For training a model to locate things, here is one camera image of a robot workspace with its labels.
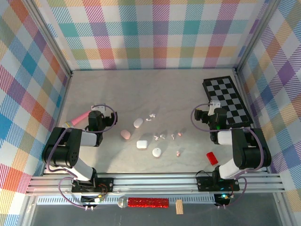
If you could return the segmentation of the pink toy microphone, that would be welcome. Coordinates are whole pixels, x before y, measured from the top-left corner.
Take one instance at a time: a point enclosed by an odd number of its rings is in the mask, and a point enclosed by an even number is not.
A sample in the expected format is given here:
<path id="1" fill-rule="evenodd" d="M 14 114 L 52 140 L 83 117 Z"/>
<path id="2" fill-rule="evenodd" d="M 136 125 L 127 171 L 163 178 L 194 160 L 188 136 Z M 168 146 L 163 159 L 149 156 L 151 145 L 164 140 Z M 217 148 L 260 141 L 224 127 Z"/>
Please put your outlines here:
<path id="1" fill-rule="evenodd" d="M 91 110 L 88 110 L 87 112 L 81 114 L 80 116 L 70 120 L 70 121 L 66 121 L 65 123 L 62 124 L 63 128 L 74 128 L 78 123 L 80 123 L 81 121 L 83 121 L 84 119 L 86 119 L 89 115 L 89 113 L 91 112 Z"/>

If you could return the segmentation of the black grey chessboard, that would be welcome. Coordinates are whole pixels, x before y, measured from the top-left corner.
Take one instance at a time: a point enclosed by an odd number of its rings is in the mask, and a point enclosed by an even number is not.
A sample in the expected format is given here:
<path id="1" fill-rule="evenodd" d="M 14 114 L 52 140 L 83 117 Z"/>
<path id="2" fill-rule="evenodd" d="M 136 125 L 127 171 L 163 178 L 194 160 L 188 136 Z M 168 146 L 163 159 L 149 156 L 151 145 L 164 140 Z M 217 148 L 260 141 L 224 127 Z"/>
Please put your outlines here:
<path id="1" fill-rule="evenodd" d="M 253 120 L 230 76 L 203 80 L 209 101 L 219 101 L 227 111 L 227 128 L 249 127 Z"/>

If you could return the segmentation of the red toy brick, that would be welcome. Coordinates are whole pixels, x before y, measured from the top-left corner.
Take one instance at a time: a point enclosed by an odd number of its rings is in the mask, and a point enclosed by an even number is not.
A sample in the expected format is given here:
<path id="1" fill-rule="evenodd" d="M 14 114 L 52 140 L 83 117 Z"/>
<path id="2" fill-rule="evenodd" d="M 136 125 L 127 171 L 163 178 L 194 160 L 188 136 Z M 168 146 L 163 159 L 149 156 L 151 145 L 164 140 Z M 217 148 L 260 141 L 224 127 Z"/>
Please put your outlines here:
<path id="1" fill-rule="evenodd" d="M 214 155 L 213 152 L 208 152 L 208 153 L 206 154 L 206 156 L 207 156 L 207 158 L 208 158 L 208 160 L 209 160 L 209 162 L 210 162 L 210 164 L 211 164 L 212 166 L 218 164 L 218 160 L 217 160 L 217 158 L 216 158 L 216 156 Z"/>

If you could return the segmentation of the slotted metal strip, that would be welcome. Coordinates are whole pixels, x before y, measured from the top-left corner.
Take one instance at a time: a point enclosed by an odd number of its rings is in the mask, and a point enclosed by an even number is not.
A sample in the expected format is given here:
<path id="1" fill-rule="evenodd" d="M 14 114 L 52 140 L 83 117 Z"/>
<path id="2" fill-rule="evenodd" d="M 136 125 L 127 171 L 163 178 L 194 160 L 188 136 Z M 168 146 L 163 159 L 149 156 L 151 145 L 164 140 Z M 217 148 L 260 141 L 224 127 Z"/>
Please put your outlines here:
<path id="1" fill-rule="evenodd" d="M 105 204 L 117 204 L 118 199 L 121 196 L 107 196 L 102 202 L 101 205 Z M 209 195 L 172 195 L 166 196 L 170 204 L 175 204 L 176 200 L 182 200 L 183 204 L 214 204 L 214 196 Z M 37 205 L 69 205 L 69 203 L 59 196 L 39 196 L 36 202 Z"/>

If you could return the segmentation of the red glitter microphone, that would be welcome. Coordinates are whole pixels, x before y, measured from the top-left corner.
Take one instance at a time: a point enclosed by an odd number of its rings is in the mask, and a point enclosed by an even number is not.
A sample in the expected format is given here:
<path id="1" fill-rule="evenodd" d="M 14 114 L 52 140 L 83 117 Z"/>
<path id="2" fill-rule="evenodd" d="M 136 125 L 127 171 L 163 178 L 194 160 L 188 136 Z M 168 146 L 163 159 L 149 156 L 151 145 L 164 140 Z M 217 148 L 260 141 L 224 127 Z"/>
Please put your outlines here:
<path id="1" fill-rule="evenodd" d="M 122 196 L 118 199 L 118 206 L 120 208 L 168 208 L 169 199 Z"/>

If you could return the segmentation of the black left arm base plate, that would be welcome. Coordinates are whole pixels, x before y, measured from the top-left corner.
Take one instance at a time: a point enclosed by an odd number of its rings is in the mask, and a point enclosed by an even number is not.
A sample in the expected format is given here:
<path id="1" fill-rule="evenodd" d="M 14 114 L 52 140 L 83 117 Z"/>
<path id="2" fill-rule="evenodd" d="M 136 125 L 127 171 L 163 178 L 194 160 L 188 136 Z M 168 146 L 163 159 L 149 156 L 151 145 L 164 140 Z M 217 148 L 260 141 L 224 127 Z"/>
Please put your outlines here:
<path id="1" fill-rule="evenodd" d="M 90 181 L 72 181 L 73 193 L 111 193 L 113 178 L 94 178 Z"/>

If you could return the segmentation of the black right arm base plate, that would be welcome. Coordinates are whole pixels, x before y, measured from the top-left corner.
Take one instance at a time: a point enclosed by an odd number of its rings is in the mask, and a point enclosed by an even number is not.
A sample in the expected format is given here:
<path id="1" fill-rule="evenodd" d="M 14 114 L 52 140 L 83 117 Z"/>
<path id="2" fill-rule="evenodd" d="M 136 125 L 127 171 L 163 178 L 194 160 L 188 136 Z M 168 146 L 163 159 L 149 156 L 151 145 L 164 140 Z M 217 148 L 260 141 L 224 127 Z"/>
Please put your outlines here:
<path id="1" fill-rule="evenodd" d="M 215 180 L 212 177 L 197 177 L 199 192 L 232 192 L 239 191 L 239 183 L 233 179 Z"/>

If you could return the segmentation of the aluminium mounting rail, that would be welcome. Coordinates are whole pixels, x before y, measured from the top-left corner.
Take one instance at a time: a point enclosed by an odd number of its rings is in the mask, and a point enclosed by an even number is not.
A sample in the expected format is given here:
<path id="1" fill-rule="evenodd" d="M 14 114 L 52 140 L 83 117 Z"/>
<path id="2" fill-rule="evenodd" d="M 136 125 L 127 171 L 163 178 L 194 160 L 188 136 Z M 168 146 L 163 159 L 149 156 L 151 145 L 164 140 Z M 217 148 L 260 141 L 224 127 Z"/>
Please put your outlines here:
<path id="1" fill-rule="evenodd" d="M 41 177 L 32 177 L 26 195 L 82 194 L 83 191 L 72 191 L 72 182 L 64 180 L 67 174 L 45 173 Z M 206 186 L 200 190 L 201 182 L 196 173 L 99 173 L 99 178 L 111 178 L 108 185 L 109 194 L 209 194 L 213 191 Z M 247 173 L 234 182 L 232 186 L 218 189 L 216 193 L 282 193 L 285 191 L 279 174 L 266 171 Z"/>

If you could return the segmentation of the aluminium frame post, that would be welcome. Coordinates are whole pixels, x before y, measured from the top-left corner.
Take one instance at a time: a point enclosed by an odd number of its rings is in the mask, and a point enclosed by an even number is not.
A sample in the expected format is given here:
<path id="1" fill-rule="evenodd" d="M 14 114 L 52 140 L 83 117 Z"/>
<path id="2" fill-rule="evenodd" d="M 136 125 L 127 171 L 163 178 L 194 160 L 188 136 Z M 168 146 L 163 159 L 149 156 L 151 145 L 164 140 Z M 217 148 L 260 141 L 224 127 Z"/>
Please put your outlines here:
<path id="1" fill-rule="evenodd" d="M 275 10 L 277 9 L 278 5 L 280 4 L 281 0 L 270 0 L 266 10 L 263 13 L 262 18 L 260 19 L 258 25 L 254 30 L 254 34 L 250 39 L 249 44 L 247 45 L 238 65 L 235 67 L 235 72 L 238 74 L 245 64 L 247 63 L 248 58 L 251 55 L 252 50 L 256 46 L 257 42 L 259 41 L 260 37 L 262 36 L 263 32 L 265 31 L 270 19 L 272 18 Z"/>
<path id="2" fill-rule="evenodd" d="M 57 58 L 59 65 L 62 67 L 63 71 L 70 77 L 72 77 L 72 69 L 67 63 L 62 51 L 60 50 L 55 38 L 53 37 L 47 23 L 45 22 L 41 12 L 34 0 L 22 0 L 23 4 L 27 8 L 30 15 L 33 17 L 34 22 L 37 24 L 42 36 L 44 37 L 46 43 L 50 46 L 54 56 Z"/>

